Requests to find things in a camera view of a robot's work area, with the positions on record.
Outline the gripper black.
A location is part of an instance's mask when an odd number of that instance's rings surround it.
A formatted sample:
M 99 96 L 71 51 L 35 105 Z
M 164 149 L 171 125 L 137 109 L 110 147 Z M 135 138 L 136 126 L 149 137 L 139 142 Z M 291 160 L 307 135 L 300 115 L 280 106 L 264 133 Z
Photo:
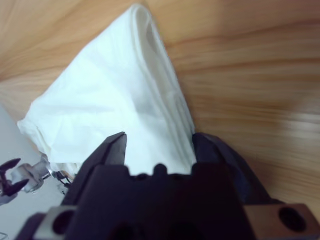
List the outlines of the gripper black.
M 0 165 L 0 199 L 1 200 L 4 197 L 7 197 L 7 196 L 11 197 L 17 194 L 29 182 L 28 179 L 23 179 L 21 181 L 16 182 L 15 184 L 10 185 L 7 180 L 5 171 L 8 171 L 9 169 L 13 169 L 20 162 L 20 160 L 21 160 L 20 158 L 14 158 Z

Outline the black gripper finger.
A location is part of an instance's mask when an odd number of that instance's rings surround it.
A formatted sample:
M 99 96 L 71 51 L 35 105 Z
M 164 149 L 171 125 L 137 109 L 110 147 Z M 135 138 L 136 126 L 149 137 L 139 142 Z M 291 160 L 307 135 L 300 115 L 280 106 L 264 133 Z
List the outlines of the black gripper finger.
M 98 168 L 120 165 L 125 162 L 127 135 L 119 132 L 107 137 L 83 162 L 61 204 L 76 206 L 85 198 L 85 194 L 102 190 L 106 178 L 98 173 Z
M 224 164 L 229 172 L 239 199 L 245 205 L 280 204 L 272 198 L 246 160 L 215 135 L 197 132 L 192 143 L 198 163 Z

